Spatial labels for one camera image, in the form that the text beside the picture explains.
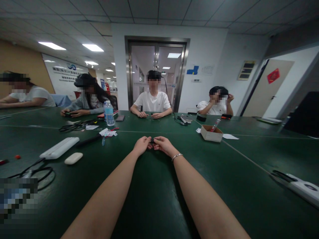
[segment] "red decoration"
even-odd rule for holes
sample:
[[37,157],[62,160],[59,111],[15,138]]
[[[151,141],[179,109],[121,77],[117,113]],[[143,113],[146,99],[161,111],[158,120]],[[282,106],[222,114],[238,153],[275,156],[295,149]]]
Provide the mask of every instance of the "red decoration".
[[271,84],[273,83],[275,80],[277,80],[280,77],[280,73],[279,73],[279,69],[275,69],[272,73],[270,73],[267,76],[268,79],[268,83]]

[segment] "bracelet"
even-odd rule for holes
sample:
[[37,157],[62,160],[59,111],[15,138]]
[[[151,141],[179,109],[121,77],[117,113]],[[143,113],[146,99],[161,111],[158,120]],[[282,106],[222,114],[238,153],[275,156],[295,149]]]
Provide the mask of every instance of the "bracelet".
[[172,164],[174,163],[173,161],[174,161],[174,158],[176,158],[176,157],[178,157],[178,156],[183,156],[182,154],[177,154],[177,155],[175,155],[173,158],[172,158]]

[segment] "water bottle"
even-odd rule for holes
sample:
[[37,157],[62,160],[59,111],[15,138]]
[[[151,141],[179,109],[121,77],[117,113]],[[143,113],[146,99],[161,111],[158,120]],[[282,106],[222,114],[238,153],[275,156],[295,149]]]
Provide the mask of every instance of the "water bottle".
[[113,106],[110,101],[104,102],[104,120],[107,126],[114,125]]

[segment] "small box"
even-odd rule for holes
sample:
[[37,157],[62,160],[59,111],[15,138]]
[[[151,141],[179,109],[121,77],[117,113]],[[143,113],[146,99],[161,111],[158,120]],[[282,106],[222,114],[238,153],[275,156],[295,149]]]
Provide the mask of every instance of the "small box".
[[202,128],[200,129],[200,133],[203,136],[204,140],[214,141],[214,142],[220,142],[223,139],[223,132],[216,128],[214,132],[210,132],[213,128],[212,125],[202,125]]

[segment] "hand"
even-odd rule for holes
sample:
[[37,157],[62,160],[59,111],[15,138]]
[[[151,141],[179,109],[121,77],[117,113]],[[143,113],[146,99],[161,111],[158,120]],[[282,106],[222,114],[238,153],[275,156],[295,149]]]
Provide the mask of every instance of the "hand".
[[156,143],[154,145],[154,150],[163,151],[164,153],[166,153],[166,155],[170,156],[171,158],[179,154],[179,151],[175,149],[171,142],[165,137],[155,137],[154,142]]
[[65,117],[65,113],[70,112],[70,111],[71,111],[70,109],[63,109],[63,110],[61,110],[60,115]]
[[146,118],[146,117],[149,116],[149,115],[143,111],[143,112],[139,112],[139,113],[137,114],[137,116],[140,117],[140,118]]
[[83,115],[89,115],[90,111],[89,110],[77,110],[77,111],[71,111],[70,114],[72,114],[71,115],[72,118],[76,118],[76,117],[80,117]]
[[136,152],[138,154],[138,157],[141,156],[145,152],[146,148],[151,149],[149,145],[149,142],[151,141],[151,139],[152,137],[147,138],[146,136],[138,139],[135,143],[135,146],[132,152]]
[[228,94],[227,104],[230,104],[233,99],[234,99],[234,96],[231,94]]
[[154,119],[159,119],[159,118],[162,118],[162,117],[164,117],[164,116],[163,116],[162,113],[154,113],[154,114],[152,114],[151,117],[154,118]]

